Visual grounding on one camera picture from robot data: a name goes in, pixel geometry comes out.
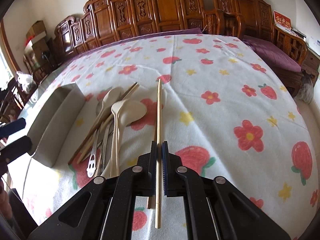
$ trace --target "clear plastic bag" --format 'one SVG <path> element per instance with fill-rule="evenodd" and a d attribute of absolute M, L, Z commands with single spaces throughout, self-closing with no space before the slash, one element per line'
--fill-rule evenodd
<path fill-rule="evenodd" d="M 22 73 L 21 71 L 17 71 L 17 75 L 18 82 L 22 85 L 22 90 L 26 94 L 30 94 L 33 88 L 37 86 L 32 76 L 29 74 Z"/>
<path fill-rule="evenodd" d="M 305 101 L 307 104 L 310 104 L 313 99 L 313 85 L 311 81 L 311 77 L 308 74 L 305 74 L 301 79 L 302 86 L 296 95 L 295 99 L 301 99 Z"/>

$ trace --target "purple cushion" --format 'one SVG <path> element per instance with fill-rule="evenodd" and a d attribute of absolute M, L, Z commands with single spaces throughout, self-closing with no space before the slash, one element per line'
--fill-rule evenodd
<path fill-rule="evenodd" d="M 269 67 L 278 67 L 293 72 L 301 72 L 299 64 L 270 41 L 264 41 L 245 35 L 243 42 L 250 46 Z"/>

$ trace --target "yellow flower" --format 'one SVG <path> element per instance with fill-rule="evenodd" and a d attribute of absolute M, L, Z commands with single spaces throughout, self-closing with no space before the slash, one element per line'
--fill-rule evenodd
<path fill-rule="evenodd" d="M 234 58 L 230 58 L 229 61 L 230 61 L 231 63 L 237 63 L 237 62 L 238 62 L 238 61 L 235 60 Z"/>
<path fill-rule="evenodd" d="M 278 120 L 273 118 L 273 116 L 270 116 L 267 121 L 271 124 L 271 127 L 278 126 Z"/>
<path fill-rule="evenodd" d="M 196 74 L 196 71 L 194 69 L 188 69 L 186 71 L 186 73 L 189 75 L 189 76 L 192 76 L 193 74 Z"/>
<path fill-rule="evenodd" d="M 180 122 L 183 122 L 186 126 L 189 125 L 190 122 L 194 121 L 195 119 L 192 116 L 192 112 L 180 112 Z"/>
<path fill-rule="evenodd" d="M 296 118 L 296 116 L 293 114 L 293 112 L 289 112 L 288 118 L 290 118 L 292 121 Z"/>
<path fill-rule="evenodd" d="M 287 183 L 285 182 L 283 185 L 283 189 L 279 190 L 278 196 L 283 198 L 283 202 L 285 202 L 287 198 L 291 197 L 291 189 L 292 187 L 288 187 Z"/>
<path fill-rule="evenodd" d="M 287 91 L 288 91 L 285 86 L 281 86 L 281 87 L 280 87 L 280 90 L 282 90 L 283 92 L 287 92 Z"/>
<path fill-rule="evenodd" d="M 221 69 L 221 70 L 219 70 L 219 73 L 221 74 L 221 75 L 229 75 L 229 72 L 228 72 L 228 70 L 223 70 L 223 69 Z"/>
<path fill-rule="evenodd" d="M 105 72 L 108 72 L 108 71 L 110 71 L 111 69 L 113 69 L 113 66 L 112 66 L 112 67 L 109 67 L 109 68 L 106 68 Z"/>
<path fill-rule="evenodd" d="M 84 123 L 84 120 L 83 120 L 83 117 L 81 117 L 81 118 L 79 118 L 79 119 L 76 121 L 76 126 L 79 127 L 79 126 L 81 126 L 83 123 Z"/>
<path fill-rule="evenodd" d="M 128 164 L 129 167 L 131 167 L 131 166 L 136 165 L 137 162 L 138 162 L 138 158 L 135 158 L 135 159 L 133 159 L 131 161 L 127 161 L 127 164 Z"/>

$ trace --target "pile of utensils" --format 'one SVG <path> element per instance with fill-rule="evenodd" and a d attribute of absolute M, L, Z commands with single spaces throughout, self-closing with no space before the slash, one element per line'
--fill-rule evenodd
<path fill-rule="evenodd" d="M 69 160 L 70 165 L 76 155 L 81 152 L 77 160 L 79 164 L 89 157 L 87 174 L 88 177 L 104 176 L 106 179 L 120 175 L 119 171 L 119 151 L 124 133 L 124 128 L 132 122 L 141 119 L 147 113 L 147 107 L 139 102 L 128 99 L 132 93 L 138 89 L 137 83 L 133 84 L 125 93 L 122 94 L 120 87 L 111 89 L 103 98 L 102 108 L 89 130 L 84 141 L 74 152 Z M 111 147 L 111 157 L 107 163 L 106 149 L 109 130 L 114 119 L 114 130 Z M 98 143 L 99 133 L 104 131 L 103 140 Z M 97 148 L 101 146 L 99 158 L 97 159 Z"/>

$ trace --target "yellow flower center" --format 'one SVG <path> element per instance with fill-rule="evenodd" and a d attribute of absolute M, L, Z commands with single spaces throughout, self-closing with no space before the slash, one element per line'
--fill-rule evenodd
<path fill-rule="evenodd" d="M 254 135 L 250 132 L 247 133 L 245 137 L 247 138 L 248 141 L 252 141 L 254 139 Z"/>

